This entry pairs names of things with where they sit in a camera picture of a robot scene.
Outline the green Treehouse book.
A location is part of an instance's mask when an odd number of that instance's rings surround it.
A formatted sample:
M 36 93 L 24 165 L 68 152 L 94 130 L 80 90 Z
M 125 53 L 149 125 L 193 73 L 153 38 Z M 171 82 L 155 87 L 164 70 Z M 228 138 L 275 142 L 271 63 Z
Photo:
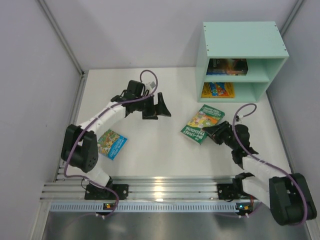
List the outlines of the green Treehouse book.
M 217 125 L 224 116 L 223 111 L 204 104 L 180 132 L 183 136 L 201 145 L 208 136 L 202 129 Z

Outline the yellow 130-Storey Treehouse book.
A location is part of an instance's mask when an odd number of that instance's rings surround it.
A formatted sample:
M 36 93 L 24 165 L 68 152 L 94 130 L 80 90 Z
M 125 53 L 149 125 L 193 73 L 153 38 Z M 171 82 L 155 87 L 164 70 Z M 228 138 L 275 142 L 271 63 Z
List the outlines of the yellow 130-Storey Treehouse book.
M 205 82 L 203 84 L 202 98 L 235 98 L 235 88 L 232 82 Z

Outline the blue Treehouse book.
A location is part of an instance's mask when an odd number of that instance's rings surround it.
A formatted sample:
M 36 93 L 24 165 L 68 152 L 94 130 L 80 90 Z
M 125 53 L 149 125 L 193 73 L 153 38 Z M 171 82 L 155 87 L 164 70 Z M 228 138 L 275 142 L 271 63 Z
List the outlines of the blue Treehouse book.
M 127 140 L 123 135 L 109 129 L 97 141 L 98 153 L 114 160 Z

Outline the Animal Farm book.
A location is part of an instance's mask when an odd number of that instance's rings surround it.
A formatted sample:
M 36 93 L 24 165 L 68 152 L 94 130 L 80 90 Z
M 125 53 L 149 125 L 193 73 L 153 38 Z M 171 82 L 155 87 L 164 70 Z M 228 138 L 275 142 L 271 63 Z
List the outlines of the Animal Farm book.
M 227 73 L 225 73 L 225 72 L 207 72 L 206 75 L 207 76 L 225 76 L 225 75 L 227 75 Z

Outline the Three Days to See book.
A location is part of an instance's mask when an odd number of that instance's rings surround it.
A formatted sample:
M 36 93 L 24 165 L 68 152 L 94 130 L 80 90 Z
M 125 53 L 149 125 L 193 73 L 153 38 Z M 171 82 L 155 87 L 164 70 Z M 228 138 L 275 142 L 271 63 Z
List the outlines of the Three Days to See book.
M 245 58 L 211 58 L 208 63 L 207 72 L 226 71 L 248 71 L 248 64 Z

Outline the A Tale of Two Cities book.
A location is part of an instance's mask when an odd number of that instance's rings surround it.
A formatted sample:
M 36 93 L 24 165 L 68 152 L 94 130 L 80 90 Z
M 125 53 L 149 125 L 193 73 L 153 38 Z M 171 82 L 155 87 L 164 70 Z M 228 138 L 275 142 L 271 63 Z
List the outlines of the A Tale of Two Cities book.
M 228 76 L 246 76 L 247 70 L 227 70 L 226 75 Z

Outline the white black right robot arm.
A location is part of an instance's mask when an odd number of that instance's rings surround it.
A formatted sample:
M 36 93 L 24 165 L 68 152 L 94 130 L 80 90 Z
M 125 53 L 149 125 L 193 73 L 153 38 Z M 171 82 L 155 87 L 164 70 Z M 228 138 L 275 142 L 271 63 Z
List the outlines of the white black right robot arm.
M 296 225 L 317 217 L 305 177 L 300 173 L 286 173 L 283 169 L 258 159 L 251 147 L 247 126 L 229 122 L 202 129 L 214 143 L 231 148 L 234 163 L 244 172 L 232 181 L 239 195 L 253 196 L 270 209 L 281 226 Z

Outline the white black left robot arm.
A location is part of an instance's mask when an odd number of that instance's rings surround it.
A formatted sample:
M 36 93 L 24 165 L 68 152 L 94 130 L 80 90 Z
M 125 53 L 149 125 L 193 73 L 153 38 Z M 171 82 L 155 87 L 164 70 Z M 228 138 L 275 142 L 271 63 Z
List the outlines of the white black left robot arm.
M 130 80 L 127 88 L 94 117 L 66 128 L 61 150 L 64 176 L 83 178 L 99 189 L 110 190 L 113 180 L 102 169 L 98 140 L 115 123 L 134 112 L 141 112 L 144 120 L 171 116 L 162 92 L 148 92 L 145 84 Z

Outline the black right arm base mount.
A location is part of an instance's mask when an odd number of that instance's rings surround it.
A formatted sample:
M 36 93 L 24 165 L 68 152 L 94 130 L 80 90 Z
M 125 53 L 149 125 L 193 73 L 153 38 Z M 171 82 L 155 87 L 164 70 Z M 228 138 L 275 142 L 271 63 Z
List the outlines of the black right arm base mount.
M 249 172 L 243 172 L 236 175 L 231 183 L 217 184 L 218 199 L 226 202 L 233 200 L 248 200 L 249 194 L 243 190 L 242 181 L 246 178 L 253 177 L 254 175 Z

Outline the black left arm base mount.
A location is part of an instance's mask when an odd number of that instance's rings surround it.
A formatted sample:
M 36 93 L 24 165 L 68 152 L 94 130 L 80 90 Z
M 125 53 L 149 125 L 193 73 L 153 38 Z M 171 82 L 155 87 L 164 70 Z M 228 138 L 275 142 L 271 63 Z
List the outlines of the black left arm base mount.
M 85 200 L 116 200 L 118 196 L 119 200 L 125 200 L 129 195 L 128 184 L 113 183 L 113 180 L 110 179 L 105 187 L 111 189 L 111 191 L 106 190 L 105 188 L 98 187 L 92 183 L 89 183 L 85 187 L 84 199 Z

